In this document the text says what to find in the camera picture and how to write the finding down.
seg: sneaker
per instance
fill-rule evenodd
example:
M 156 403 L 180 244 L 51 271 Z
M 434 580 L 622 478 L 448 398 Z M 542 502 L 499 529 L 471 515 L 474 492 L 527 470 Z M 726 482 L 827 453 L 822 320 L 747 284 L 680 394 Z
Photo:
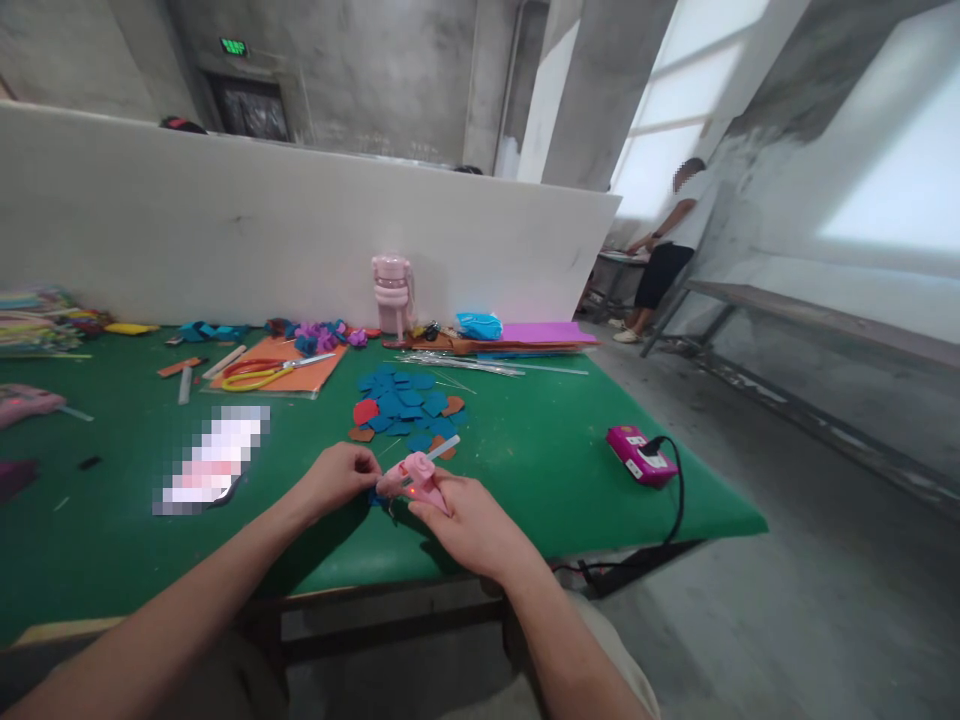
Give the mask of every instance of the sneaker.
M 613 336 L 613 339 L 616 340 L 617 342 L 624 342 L 624 343 L 640 342 L 640 336 L 637 335 L 630 328 L 627 328 L 623 332 L 617 333 L 616 335 Z

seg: green table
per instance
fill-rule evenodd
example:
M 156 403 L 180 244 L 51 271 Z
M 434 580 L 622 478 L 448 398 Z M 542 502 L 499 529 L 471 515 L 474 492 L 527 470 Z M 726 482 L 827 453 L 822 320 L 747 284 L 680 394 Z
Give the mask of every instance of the green table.
M 28 626 L 126 615 L 218 548 L 293 485 L 328 445 L 347 439 L 357 380 L 393 354 L 350 350 L 316 400 L 258 393 L 199 392 L 177 405 L 179 378 L 156 371 L 193 355 L 212 362 L 215 343 L 163 345 L 170 331 L 106 336 L 78 352 L 89 360 L 0 361 L 0 382 L 65 396 L 95 417 L 32 417 L 0 431 L 0 459 L 40 460 L 39 479 L 0 507 L 4 578 L 0 643 Z M 260 332 L 247 340 L 254 344 Z M 656 492 L 633 482 L 604 440 L 607 428 L 662 428 L 588 357 L 539 359 L 588 376 L 531 370 L 520 378 L 444 369 L 476 394 L 438 389 L 466 401 L 470 422 L 446 463 L 480 478 L 546 557 L 659 543 L 673 524 L 676 483 Z M 429 372 L 403 366 L 412 372 Z M 155 517 L 154 492 L 182 448 L 203 431 L 214 406 L 271 406 L 271 431 L 231 502 L 196 516 Z M 386 468 L 403 442 L 377 436 Z M 677 538 L 702 541 L 765 532 L 759 512 L 685 448 L 686 517 Z M 98 455 L 88 470 L 78 463 Z M 395 522 L 363 499 L 324 519 L 274 566 L 261 596 L 430 580 L 460 572 L 409 513 Z

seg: black shorts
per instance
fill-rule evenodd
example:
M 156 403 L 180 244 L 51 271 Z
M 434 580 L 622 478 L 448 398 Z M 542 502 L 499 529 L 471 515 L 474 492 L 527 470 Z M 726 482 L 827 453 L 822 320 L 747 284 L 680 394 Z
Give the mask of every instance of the black shorts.
M 636 307 L 656 310 L 667 294 L 667 290 L 677 279 L 677 275 L 693 257 L 693 248 L 673 243 L 657 245 L 650 255 L 650 261 L 640 278 L 637 288 Z

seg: yellow scissor handle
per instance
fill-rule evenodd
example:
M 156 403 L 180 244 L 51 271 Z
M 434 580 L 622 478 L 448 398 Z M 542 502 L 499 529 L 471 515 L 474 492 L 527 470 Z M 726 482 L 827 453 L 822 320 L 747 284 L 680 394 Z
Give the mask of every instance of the yellow scissor handle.
M 242 373 L 240 375 L 234 375 L 233 377 L 227 378 L 223 381 L 223 384 L 220 386 L 227 392 L 248 392 L 250 390 L 258 390 L 264 385 L 272 383 L 279 377 L 283 377 L 287 373 L 292 373 L 294 368 L 283 368 L 282 370 L 261 370 L 255 373 Z M 262 377 L 263 380 L 259 382 L 253 382 L 248 385 L 237 385 L 236 383 L 249 380 L 250 378 Z

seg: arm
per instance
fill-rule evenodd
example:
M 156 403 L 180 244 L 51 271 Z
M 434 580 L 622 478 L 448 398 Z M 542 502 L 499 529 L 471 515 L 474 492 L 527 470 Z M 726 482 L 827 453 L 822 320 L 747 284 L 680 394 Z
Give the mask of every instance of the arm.
M 483 485 L 443 470 L 436 480 L 451 517 L 426 503 L 411 503 L 410 510 L 457 562 L 503 586 L 550 716 L 650 720 L 540 553 Z
M 631 245 L 627 249 L 627 253 L 636 255 L 640 251 L 640 248 L 643 247 L 647 250 L 652 250 L 653 246 L 657 244 L 657 240 L 683 222 L 683 219 L 690 214 L 690 211 L 693 210 L 696 205 L 697 201 L 689 198 L 678 202 L 677 206 L 667 215 L 667 219 L 660 224 L 660 227 L 649 235 L 644 236 L 639 242 Z
M 366 448 L 328 448 L 270 509 L 15 705 L 14 718 L 148 715 L 233 620 L 301 532 L 380 475 Z

